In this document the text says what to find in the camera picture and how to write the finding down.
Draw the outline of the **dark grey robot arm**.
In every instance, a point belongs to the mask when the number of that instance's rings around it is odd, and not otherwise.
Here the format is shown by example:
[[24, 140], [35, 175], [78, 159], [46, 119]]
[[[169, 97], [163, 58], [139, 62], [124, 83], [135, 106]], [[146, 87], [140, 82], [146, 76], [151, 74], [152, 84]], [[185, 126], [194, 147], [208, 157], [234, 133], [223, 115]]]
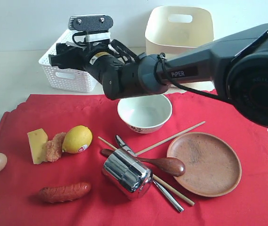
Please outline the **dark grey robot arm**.
[[171, 85], [211, 81], [216, 94], [200, 95], [231, 104], [268, 128], [268, 23], [204, 44], [177, 57], [136, 55], [117, 40], [85, 48], [59, 43], [49, 63], [88, 72], [111, 100], [166, 92]]

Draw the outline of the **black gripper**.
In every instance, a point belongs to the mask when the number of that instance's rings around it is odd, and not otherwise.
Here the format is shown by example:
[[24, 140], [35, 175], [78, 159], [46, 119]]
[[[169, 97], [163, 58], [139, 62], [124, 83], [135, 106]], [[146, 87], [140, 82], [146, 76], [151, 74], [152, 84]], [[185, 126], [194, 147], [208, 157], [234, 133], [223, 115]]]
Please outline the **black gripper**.
[[48, 57], [51, 66], [86, 71], [96, 80], [102, 80], [106, 72], [115, 73], [124, 66], [110, 40], [77, 42], [76, 45], [57, 43], [56, 55]]

